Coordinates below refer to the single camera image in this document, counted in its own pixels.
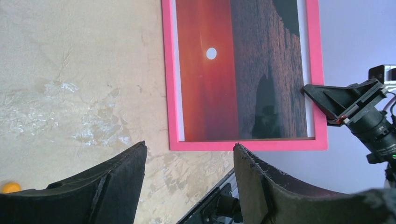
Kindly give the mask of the pink photo frame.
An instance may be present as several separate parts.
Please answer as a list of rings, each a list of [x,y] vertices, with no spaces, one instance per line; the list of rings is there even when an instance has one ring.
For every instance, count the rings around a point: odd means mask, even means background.
[[[235,141],[212,141],[212,142],[185,142],[180,141],[181,102],[177,99],[181,94],[178,92],[176,77],[176,20],[173,16],[176,10],[172,1],[163,0],[163,42],[164,42],[164,65],[166,79],[166,100],[168,112],[169,147],[171,151],[232,151]],[[305,1],[306,16],[306,47],[308,51],[308,73],[312,84],[323,85],[323,58],[321,46],[319,1]],[[314,151],[327,150],[328,137],[325,115],[317,106],[312,107],[312,116],[315,137],[307,140],[264,140],[264,141],[241,141],[241,144],[252,151]]]

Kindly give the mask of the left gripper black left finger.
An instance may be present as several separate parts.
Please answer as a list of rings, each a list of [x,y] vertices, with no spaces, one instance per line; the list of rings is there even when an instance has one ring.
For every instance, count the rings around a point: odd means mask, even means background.
[[[115,157],[45,189],[1,194],[3,224],[132,224],[148,149],[138,142]]]

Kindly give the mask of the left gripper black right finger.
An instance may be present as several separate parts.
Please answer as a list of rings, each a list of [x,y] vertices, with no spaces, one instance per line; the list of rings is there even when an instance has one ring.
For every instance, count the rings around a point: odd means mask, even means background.
[[[393,224],[396,190],[343,194],[303,182],[264,162],[242,144],[234,171],[246,224]]]

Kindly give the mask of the yellow screwdriver small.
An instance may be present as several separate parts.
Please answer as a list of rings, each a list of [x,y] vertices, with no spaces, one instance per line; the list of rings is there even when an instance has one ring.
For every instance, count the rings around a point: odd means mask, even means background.
[[[7,182],[1,186],[0,192],[2,194],[9,194],[21,191],[20,184],[16,182]]]

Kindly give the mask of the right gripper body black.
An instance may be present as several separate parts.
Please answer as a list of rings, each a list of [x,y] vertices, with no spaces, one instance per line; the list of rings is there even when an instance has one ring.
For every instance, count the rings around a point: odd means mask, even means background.
[[[371,164],[396,162],[396,122],[390,123],[385,110],[376,105],[387,98],[386,93],[350,93],[346,97],[344,124],[370,151]]]

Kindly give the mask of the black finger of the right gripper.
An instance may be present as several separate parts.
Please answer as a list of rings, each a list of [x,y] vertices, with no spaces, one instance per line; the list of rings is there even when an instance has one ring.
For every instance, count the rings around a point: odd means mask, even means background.
[[[347,87],[307,84],[302,92],[325,115],[328,126],[375,126],[383,120],[375,106],[386,98],[387,89],[377,79]]]

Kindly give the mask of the red sunset photo print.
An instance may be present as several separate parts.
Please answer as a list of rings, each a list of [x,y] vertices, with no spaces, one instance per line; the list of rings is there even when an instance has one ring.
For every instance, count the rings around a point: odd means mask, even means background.
[[[304,139],[305,0],[174,0],[181,141]]]

